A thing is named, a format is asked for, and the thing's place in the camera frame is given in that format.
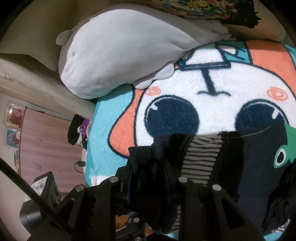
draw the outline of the silver bolt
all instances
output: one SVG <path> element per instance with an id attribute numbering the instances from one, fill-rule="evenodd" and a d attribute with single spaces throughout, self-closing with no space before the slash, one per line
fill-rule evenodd
<path id="1" fill-rule="evenodd" d="M 109 181 L 112 183 L 115 183 L 118 181 L 118 177 L 116 177 L 116 176 L 110 177 Z"/>
<path id="2" fill-rule="evenodd" d="M 75 190 L 76 191 L 78 191 L 78 192 L 80 192 L 80 191 L 82 191 L 84 189 L 84 186 L 83 185 L 77 185 L 76 187 L 75 187 Z"/>
<path id="3" fill-rule="evenodd" d="M 185 183 L 185 182 L 187 182 L 187 178 L 186 177 L 179 177 L 179 182 Z"/>
<path id="4" fill-rule="evenodd" d="M 214 185 L 213 185 L 213 189 L 214 189 L 215 191 L 220 191 L 220 190 L 221 190 L 221 187 L 220 187 L 220 185 L 218 185 L 218 184 L 214 184 Z"/>

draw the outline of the beige wall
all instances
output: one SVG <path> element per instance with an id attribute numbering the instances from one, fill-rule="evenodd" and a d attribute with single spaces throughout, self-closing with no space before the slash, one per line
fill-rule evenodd
<path id="1" fill-rule="evenodd" d="M 14 170 L 16 170 L 16 168 L 14 167 L 14 149 L 4 145 L 6 125 L 3 124 L 3 121 L 8 102 L 27 106 L 35 110 L 41 110 L 47 114 L 54 115 L 63 119 L 71 120 L 72 116 L 66 116 L 40 107 L 36 107 L 34 105 L 0 93 L 0 157 L 4 161 L 6 161 Z M 21 224 L 19 218 L 19 212 L 24 199 L 25 194 L 2 172 L 0 172 L 0 217 L 9 232 L 17 241 L 25 241 L 30 236 L 30 234 Z"/>

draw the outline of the black cartoon eye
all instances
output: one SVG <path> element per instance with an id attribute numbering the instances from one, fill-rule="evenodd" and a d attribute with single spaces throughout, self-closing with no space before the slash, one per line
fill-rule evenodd
<path id="1" fill-rule="evenodd" d="M 154 99 L 146 108 L 144 121 L 146 130 L 152 137 L 173 133 L 194 135 L 200 123 L 194 106 L 174 95 Z"/>
<path id="2" fill-rule="evenodd" d="M 274 160 L 274 167 L 278 168 L 283 166 L 286 163 L 286 158 L 287 158 L 286 151 L 284 148 L 281 148 Z"/>
<path id="3" fill-rule="evenodd" d="M 268 100 L 255 99 L 242 106 L 235 118 L 235 129 L 238 131 L 273 123 L 288 124 L 289 122 L 278 105 Z"/>

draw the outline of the white plush toy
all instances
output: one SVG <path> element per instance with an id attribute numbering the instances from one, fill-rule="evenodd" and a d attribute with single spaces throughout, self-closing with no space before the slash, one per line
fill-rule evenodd
<path id="1" fill-rule="evenodd" d="M 229 39 L 217 20 L 185 20 L 137 4 L 119 4 L 81 21 L 56 39 L 59 74 L 82 98 L 108 94 L 124 83 L 138 89 L 174 74 L 174 63 L 200 45 Z"/>

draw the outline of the cabinet door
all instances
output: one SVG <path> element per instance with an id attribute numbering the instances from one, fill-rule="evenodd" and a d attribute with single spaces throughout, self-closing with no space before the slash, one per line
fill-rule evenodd
<path id="1" fill-rule="evenodd" d="M 41 176 L 44 173 L 49 172 L 42 168 L 27 167 L 21 165 L 22 178 L 31 185 L 36 177 Z M 70 192 L 78 184 L 85 185 L 85 177 L 79 172 L 64 172 L 64 171 L 52 171 L 55 182 L 60 192 Z"/>
<path id="2" fill-rule="evenodd" d="M 21 137 L 20 164 L 23 166 L 75 172 L 74 163 L 81 160 L 82 148 L 53 145 Z"/>
<path id="3" fill-rule="evenodd" d="M 48 144 L 69 146 L 67 135 L 70 124 L 68 120 L 26 109 L 21 137 Z"/>

